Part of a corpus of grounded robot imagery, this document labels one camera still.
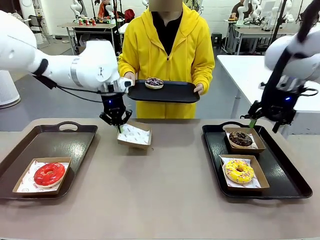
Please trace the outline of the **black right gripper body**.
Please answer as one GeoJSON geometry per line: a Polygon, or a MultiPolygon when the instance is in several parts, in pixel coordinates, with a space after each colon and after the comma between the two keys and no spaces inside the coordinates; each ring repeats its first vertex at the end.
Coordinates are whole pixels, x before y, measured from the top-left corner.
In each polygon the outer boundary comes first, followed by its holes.
{"type": "Polygon", "coordinates": [[[279,89],[265,90],[260,102],[263,116],[273,121],[276,115],[294,110],[297,103],[297,95],[279,89]]]}

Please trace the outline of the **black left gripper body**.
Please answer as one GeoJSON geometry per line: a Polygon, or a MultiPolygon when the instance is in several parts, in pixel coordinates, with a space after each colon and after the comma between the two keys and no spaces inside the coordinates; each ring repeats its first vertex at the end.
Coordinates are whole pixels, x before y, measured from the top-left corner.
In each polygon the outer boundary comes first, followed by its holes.
{"type": "Polygon", "coordinates": [[[118,117],[121,120],[125,112],[123,95],[123,93],[101,95],[103,112],[110,117],[118,117]]]}

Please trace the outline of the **person's right hand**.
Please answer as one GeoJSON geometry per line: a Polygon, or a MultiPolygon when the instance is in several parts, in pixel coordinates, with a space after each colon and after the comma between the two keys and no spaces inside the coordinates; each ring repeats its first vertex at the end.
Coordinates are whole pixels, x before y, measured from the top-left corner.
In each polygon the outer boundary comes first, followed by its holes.
{"type": "Polygon", "coordinates": [[[136,75],[135,75],[133,72],[131,72],[131,71],[126,72],[125,75],[124,75],[124,77],[125,77],[126,79],[132,80],[132,84],[131,84],[132,86],[135,85],[136,75]]]}

